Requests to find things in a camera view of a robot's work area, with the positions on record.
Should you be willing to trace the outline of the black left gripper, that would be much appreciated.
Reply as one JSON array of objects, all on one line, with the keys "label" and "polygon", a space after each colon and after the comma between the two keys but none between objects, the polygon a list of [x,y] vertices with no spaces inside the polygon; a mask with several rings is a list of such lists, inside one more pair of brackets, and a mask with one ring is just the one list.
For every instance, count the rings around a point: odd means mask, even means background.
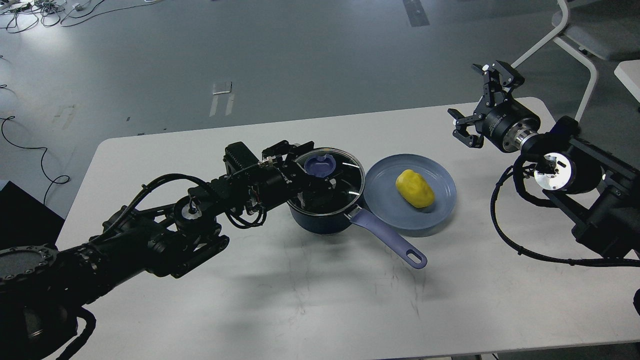
[{"label": "black left gripper", "polygon": [[260,200],[285,203],[300,194],[304,211],[336,211],[336,180],[310,174],[304,168],[313,157],[314,141],[290,143],[282,140],[262,151],[265,166],[260,170]]}]

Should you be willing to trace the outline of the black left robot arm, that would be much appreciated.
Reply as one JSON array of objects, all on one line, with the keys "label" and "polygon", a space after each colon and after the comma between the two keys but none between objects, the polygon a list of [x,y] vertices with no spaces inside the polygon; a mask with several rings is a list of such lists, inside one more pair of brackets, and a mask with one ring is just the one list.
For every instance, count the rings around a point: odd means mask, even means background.
[{"label": "black left robot arm", "polygon": [[226,174],[161,175],[83,244],[60,251],[25,237],[2,240],[1,358],[41,360],[62,347],[59,359],[70,359],[96,328],[86,305],[141,272],[178,279],[221,253],[230,239],[219,215],[256,228],[298,194],[330,189],[335,167],[303,159],[313,148],[283,140],[258,159],[235,142],[222,158]]}]

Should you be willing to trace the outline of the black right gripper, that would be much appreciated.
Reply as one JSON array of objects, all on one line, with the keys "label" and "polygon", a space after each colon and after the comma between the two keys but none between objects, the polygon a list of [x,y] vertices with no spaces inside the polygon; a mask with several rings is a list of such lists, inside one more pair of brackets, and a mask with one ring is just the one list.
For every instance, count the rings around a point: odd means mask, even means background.
[{"label": "black right gripper", "polygon": [[487,138],[503,153],[519,151],[518,133],[522,130],[535,133],[541,126],[537,114],[513,99],[513,91],[525,83],[525,77],[500,60],[472,66],[482,75],[482,96],[472,115],[464,116],[455,108],[447,109],[454,119],[453,137],[469,148],[482,148]]}]

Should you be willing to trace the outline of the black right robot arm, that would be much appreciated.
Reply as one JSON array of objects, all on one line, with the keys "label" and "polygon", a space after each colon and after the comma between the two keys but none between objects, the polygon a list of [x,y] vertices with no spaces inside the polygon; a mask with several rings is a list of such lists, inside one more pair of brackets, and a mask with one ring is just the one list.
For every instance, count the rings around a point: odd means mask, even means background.
[{"label": "black right robot arm", "polygon": [[[453,136],[469,148],[490,141],[503,153],[518,153],[499,177],[490,198],[490,217],[499,237],[531,259],[553,264],[611,268],[639,266],[629,259],[639,251],[639,171],[581,137],[576,119],[563,116],[541,133],[541,119],[515,100],[512,93],[525,82],[509,63],[474,64],[483,79],[482,96],[473,114],[454,108]],[[516,193],[542,208],[557,208],[572,222],[578,244],[596,259],[561,259],[525,248],[500,228],[496,204],[500,189],[512,179]]]}]

